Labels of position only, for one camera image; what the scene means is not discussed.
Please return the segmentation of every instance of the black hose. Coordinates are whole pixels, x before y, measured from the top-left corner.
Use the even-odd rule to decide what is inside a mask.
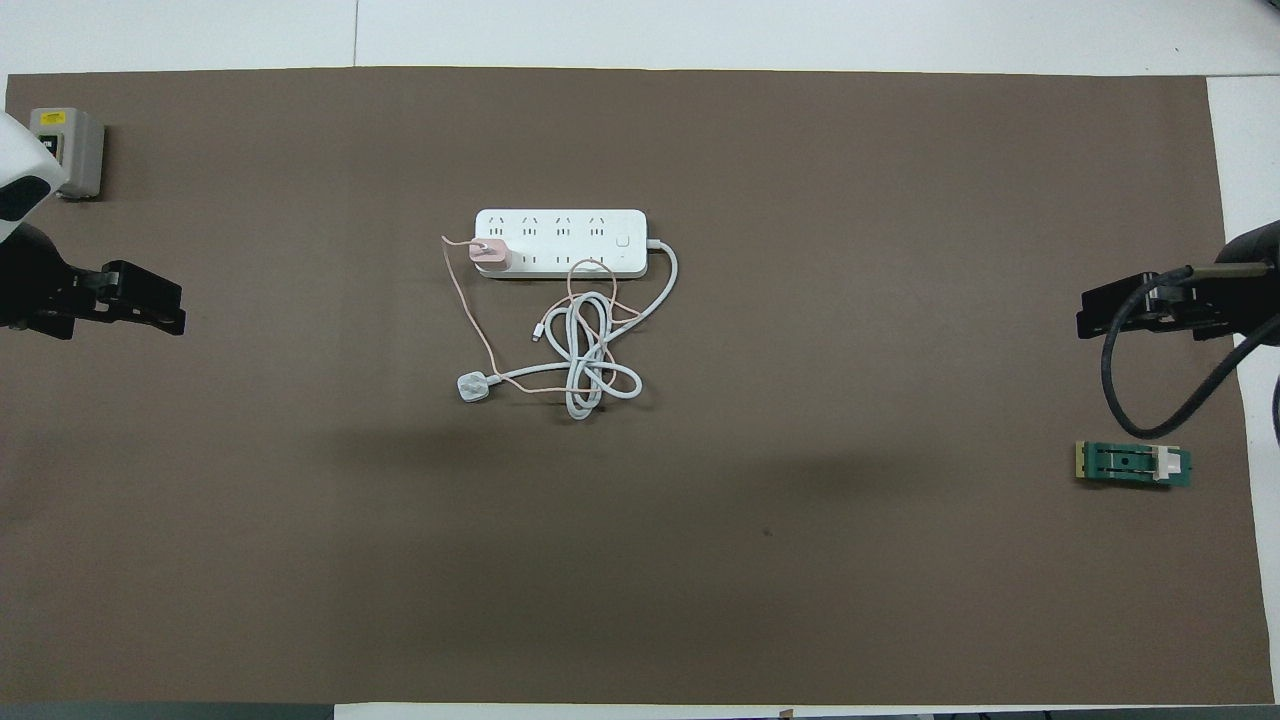
[[[1107,329],[1107,337],[1102,342],[1102,395],[1106,396],[1107,407],[1111,409],[1111,414],[1115,415],[1120,427],[1133,437],[1142,439],[1153,439],[1164,437],[1175,429],[1178,429],[1183,423],[1188,420],[1204,401],[1208,400],[1213,391],[1217,389],[1222,380],[1231,374],[1231,370],[1244,360],[1249,352],[1253,352],[1262,341],[1270,337],[1276,329],[1280,329],[1280,315],[1276,315],[1258,325],[1244,342],[1238,345],[1231,352],[1222,359],[1221,363],[1213,368],[1213,372],[1204,378],[1204,382],[1196,388],[1196,391],[1187,398],[1183,405],[1169,416],[1167,420],[1160,423],[1153,428],[1139,428],[1129,415],[1125,414],[1124,409],[1120,407],[1120,400],[1116,397],[1115,383],[1111,380],[1111,355],[1115,351],[1116,337],[1120,336],[1120,331],[1124,328],[1125,322],[1129,320],[1129,315],[1133,314],[1134,309],[1142,302],[1142,299],[1151,292],[1153,288],[1160,286],[1176,286],[1185,284],[1192,277],[1192,269],[1189,266],[1178,268],[1176,270],[1170,270],[1161,275],[1143,283],[1138,290],[1133,291],[1120,309],[1116,310],[1115,318],[1111,319],[1111,327]],[[1276,393],[1272,396],[1272,420],[1276,424],[1276,438],[1280,441],[1280,384],[1276,387]]]

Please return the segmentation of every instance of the white plug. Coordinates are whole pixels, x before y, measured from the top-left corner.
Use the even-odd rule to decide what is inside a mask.
[[[475,402],[489,397],[489,378],[476,370],[458,378],[458,395],[467,402]]]

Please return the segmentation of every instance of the white cable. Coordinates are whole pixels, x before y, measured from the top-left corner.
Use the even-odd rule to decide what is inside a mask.
[[[447,245],[467,245],[463,242],[452,242],[447,238],[442,240]],[[568,411],[570,418],[573,418],[575,420],[585,420],[590,416],[591,410],[600,404],[605,395],[620,400],[630,400],[639,396],[640,391],[644,389],[644,382],[635,370],[614,361],[613,354],[609,350],[609,343],[618,337],[622,337],[623,333],[635,328],[645,318],[652,315],[653,311],[667,300],[667,296],[671,295],[672,288],[676,286],[676,277],[680,274],[680,263],[676,259],[675,250],[672,250],[669,245],[660,240],[649,240],[646,247],[649,250],[660,250],[662,252],[666,252],[667,258],[671,260],[671,275],[667,278],[667,284],[648,307],[637,313],[636,310],[618,302],[617,278],[612,278],[613,272],[595,260],[582,260],[579,264],[575,264],[573,269],[576,269],[580,264],[589,263],[600,265],[609,272],[609,275],[613,279],[612,296],[605,296],[604,293],[594,290],[584,293],[573,293],[573,278],[571,269],[567,283],[570,284],[568,296],[558,301],[543,315],[541,320],[539,320],[539,323],[534,327],[532,334],[532,340],[536,342],[545,333],[548,345],[552,346],[563,361],[530,365],[527,368],[520,368],[518,370],[509,370],[506,373],[498,370],[493,347],[489,345],[489,340],[480,329],[480,324],[471,314],[471,309],[467,306],[467,300],[462,295],[462,287],[458,284],[457,277],[453,274],[453,265],[448,261],[448,254],[445,254],[445,263],[449,269],[449,277],[453,279],[453,287],[458,291],[458,299],[462,301],[462,309],[466,311],[467,319],[471,320],[471,325],[475,328],[476,334],[480,336],[480,341],[489,352],[489,361],[493,369],[493,374],[490,375],[484,375],[483,373],[468,373],[458,378],[458,392],[462,393],[462,398],[468,402],[481,400],[488,395],[488,388],[490,386],[507,382],[526,393],[563,392],[564,409]],[[590,313],[584,313],[584,307],[589,309]],[[617,320],[613,318],[613,311],[616,309],[631,313],[635,316],[628,320]],[[557,322],[559,323],[559,329],[562,331],[559,337],[557,337]],[[526,388],[516,382],[516,378],[553,370],[564,372],[563,387]],[[605,372],[609,373],[607,379],[603,377]],[[631,380],[632,387],[630,389],[618,389],[613,387],[613,382],[620,374],[626,375]]]

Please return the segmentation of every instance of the green terminal block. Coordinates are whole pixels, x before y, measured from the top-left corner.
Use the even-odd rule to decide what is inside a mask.
[[[1075,443],[1075,477],[1149,486],[1192,484],[1192,454],[1175,445]]]

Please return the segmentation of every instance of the white power strip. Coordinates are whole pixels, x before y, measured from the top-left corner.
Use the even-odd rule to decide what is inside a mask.
[[[476,265],[498,279],[563,279],[579,260],[596,260],[617,278],[639,278],[648,269],[649,227],[640,210],[511,210],[476,213],[477,240],[507,245],[506,268]],[[594,263],[579,265],[573,277],[605,277]]]

